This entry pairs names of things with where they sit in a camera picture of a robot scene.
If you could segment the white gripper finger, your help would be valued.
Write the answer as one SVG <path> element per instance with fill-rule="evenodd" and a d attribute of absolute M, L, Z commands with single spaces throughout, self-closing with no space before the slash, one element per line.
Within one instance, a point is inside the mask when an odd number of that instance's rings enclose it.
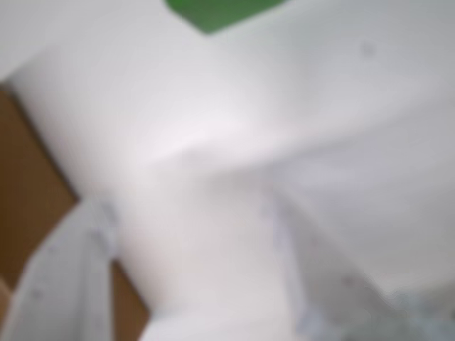
<path fill-rule="evenodd" d="M 28 259 L 2 340 L 113 340 L 111 264 L 119 223 L 107 200 L 83 200 Z"/>
<path fill-rule="evenodd" d="M 296 331 L 310 340 L 387 340 L 393 308 L 291 200 L 272 198 Z"/>

